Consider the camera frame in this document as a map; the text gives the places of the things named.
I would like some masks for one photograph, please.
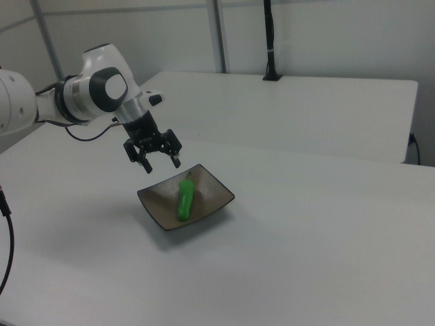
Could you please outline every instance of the robotic arm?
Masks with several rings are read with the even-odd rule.
[[[178,168],[181,143],[171,129],[159,132],[150,113],[151,107],[163,101],[161,93],[142,93],[112,44],[89,49],[83,53],[83,61],[79,75],[67,76],[37,93],[19,73],[0,69],[0,134],[38,122],[85,126],[100,115],[112,113],[128,134],[124,148],[131,162],[151,173],[146,154],[160,151]]]

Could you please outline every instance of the power cord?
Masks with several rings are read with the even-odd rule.
[[[420,162],[420,148],[419,148],[419,144],[417,142],[417,139],[415,138],[415,134],[409,134],[408,146],[410,146],[413,143],[415,143],[415,148],[417,149],[418,165],[421,165],[420,164],[421,162]]]
[[[0,285],[0,295],[1,295],[3,289],[5,288],[7,278],[9,277],[9,273],[11,272],[12,260],[14,258],[14,247],[15,247],[14,227],[12,225],[12,220],[11,220],[11,210],[9,209],[9,205],[7,205],[6,197],[5,194],[3,193],[3,190],[1,189],[1,185],[0,185],[0,210],[3,216],[6,217],[7,219],[7,226],[9,227],[9,237],[10,237],[9,259],[7,260],[5,275],[3,276],[3,280],[1,281],[1,285]]]
[[[95,139],[100,138],[101,136],[103,136],[110,128],[119,126],[120,123],[116,122],[114,124],[110,124],[108,127],[106,127],[106,129],[104,129],[102,132],[100,132],[97,136],[92,137],[92,138],[88,138],[88,139],[83,139],[83,138],[79,138],[77,136],[75,136],[74,134],[72,134],[71,131],[69,131],[68,127],[65,127],[65,130],[68,132],[68,134],[73,137],[76,141],[94,141]]]

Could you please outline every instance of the white wall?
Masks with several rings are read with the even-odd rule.
[[[435,166],[435,1],[273,2],[280,73],[419,82],[412,131],[422,163]],[[221,15],[227,71],[264,73],[262,1],[223,0]],[[414,149],[408,154],[414,162]]]
[[[1,0],[0,66],[24,75],[36,90],[56,81],[44,40],[27,0]],[[0,136],[0,153],[34,129]]]
[[[159,71],[220,72],[205,0],[40,0],[65,75],[82,70],[83,51],[114,44],[138,84]]]

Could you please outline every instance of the black pole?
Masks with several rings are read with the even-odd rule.
[[[275,70],[275,53],[273,49],[273,17],[271,0],[264,0],[264,22],[266,23],[266,42],[267,42],[267,69],[263,80],[278,81],[282,75],[278,75]]]

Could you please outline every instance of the brown dish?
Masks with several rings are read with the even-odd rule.
[[[187,221],[178,219],[178,183],[188,176],[195,184],[195,193]],[[228,190],[204,166],[198,164],[179,175],[137,192],[143,207],[164,230],[182,228],[220,210],[234,199]]]

